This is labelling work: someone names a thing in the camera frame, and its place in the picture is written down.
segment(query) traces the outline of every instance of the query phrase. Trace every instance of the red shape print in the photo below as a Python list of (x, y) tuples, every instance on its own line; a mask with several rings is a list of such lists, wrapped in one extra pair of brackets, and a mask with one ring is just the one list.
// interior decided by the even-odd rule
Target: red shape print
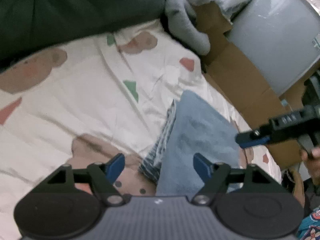
[(7, 105), (5, 108), (0, 110), (0, 125), (4, 125), (5, 121), (12, 114), (12, 112), (21, 104), (22, 98), (18, 98), (16, 101)]
[(180, 64), (183, 65), (187, 70), (190, 72), (194, 71), (195, 69), (195, 61), (193, 59), (183, 57), (180, 59)]
[(267, 154), (264, 154), (264, 156), (262, 157), (262, 161), (263, 161), (264, 163), (266, 163), (266, 164), (269, 163), (269, 158), (268, 158)]

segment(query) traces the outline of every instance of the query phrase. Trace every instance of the white bed sheet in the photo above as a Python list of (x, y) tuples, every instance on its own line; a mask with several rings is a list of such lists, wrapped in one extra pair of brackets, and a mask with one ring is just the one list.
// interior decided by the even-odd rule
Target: white bed sheet
[[(151, 35), (144, 38), (146, 49), (127, 53), (137, 43), (140, 46), (133, 38), (141, 32)], [(155, 42), (152, 36), (156, 46), (150, 49), (150, 41)], [(234, 107), (206, 82), (198, 57), (173, 41), (158, 20), (60, 48), (68, 59), (39, 85), (13, 95), (0, 90), (0, 109), (22, 98), (0, 125), (0, 239), (20, 237), (13, 219), (15, 204), (71, 158), (71, 143), (78, 135), (89, 133), (125, 154), (145, 157), (160, 134), (172, 100), (186, 89), (227, 120), (236, 121), (241, 130), (249, 129)], [(135, 83), (136, 93), (129, 91), (128, 82)], [(262, 162), (263, 155), (267, 163)], [(255, 147), (252, 162), (281, 181), (280, 169), (265, 147)]]

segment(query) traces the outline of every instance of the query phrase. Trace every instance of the cardboard box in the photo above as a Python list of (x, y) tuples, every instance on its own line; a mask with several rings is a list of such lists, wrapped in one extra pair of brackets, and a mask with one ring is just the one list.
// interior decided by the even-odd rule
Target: cardboard box
[[(258, 127), (268, 119), (286, 113), (277, 95), (252, 62), (224, 36), (232, 26), (215, 3), (195, 7), (198, 30), (208, 34), (211, 50), (202, 58), (207, 65), (206, 78), (223, 91), (246, 122)], [(300, 162), (296, 141), (268, 146), (281, 169)]]

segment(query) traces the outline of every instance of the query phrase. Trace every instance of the bed sheet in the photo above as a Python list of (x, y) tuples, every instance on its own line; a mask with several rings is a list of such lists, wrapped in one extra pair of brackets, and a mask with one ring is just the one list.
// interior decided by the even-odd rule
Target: bed sheet
[[(61, 64), (57, 55), (66, 56)], [(250, 129), (206, 82), (199, 58), (172, 40), (159, 20), (49, 48), (2, 73), (0, 84), (3, 80), (10, 80), (0, 85), (0, 239), (5, 240), (20, 237), (15, 204), (72, 157), (72, 142), (82, 134), (144, 158), (172, 100), (186, 89), (240, 130)], [(252, 163), (280, 182), (268, 150), (253, 151)]]

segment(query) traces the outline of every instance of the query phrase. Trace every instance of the gray cushion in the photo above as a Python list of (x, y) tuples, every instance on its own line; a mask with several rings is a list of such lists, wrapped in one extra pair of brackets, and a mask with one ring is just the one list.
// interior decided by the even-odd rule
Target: gray cushion
[(158, 18), (164, 0), (0, 0), (0, 72), (31, 52)]

